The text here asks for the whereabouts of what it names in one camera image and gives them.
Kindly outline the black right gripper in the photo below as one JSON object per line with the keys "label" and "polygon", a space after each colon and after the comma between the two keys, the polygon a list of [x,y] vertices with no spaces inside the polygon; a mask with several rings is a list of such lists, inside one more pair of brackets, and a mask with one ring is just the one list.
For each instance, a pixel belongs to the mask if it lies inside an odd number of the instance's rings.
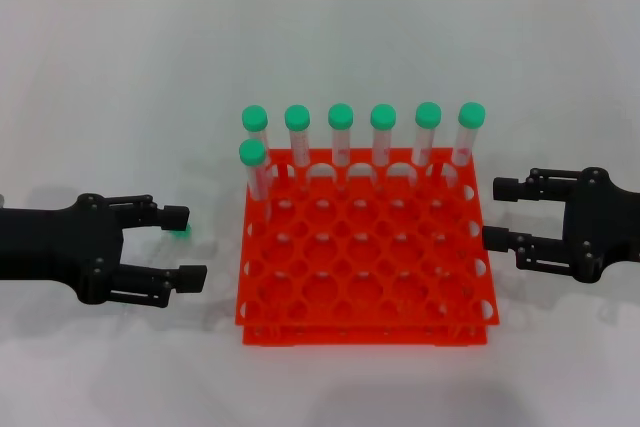
{"label": "black right gripper", "polygon": [[567,200],[562,231],[565,245],[561,240],[507,228],[482,228],[484,249],[512,250],[519,270],[595,283],[608,266],[639,260],[639,194],[616,186],[601,167],[582,172],[533,168],[523,182],[496,177],[493,199]]}

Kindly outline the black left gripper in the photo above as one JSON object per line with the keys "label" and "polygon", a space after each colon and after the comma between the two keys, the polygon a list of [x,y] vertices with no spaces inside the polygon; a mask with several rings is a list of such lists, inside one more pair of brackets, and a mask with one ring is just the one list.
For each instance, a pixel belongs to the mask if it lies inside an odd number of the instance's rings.
{"label": "black left gripper", "polygon": [[89,305],[109,299],[112,280],[113,302],[166,307],[173,290],[200,293],[207,267],[120,265],[123,229],[184,232],[189,214],[186,206],[159,207],[149,194],[108,197],[107,202],[83,194],[73,205],[56,210],[3,208],[1,278],[59,282]]}

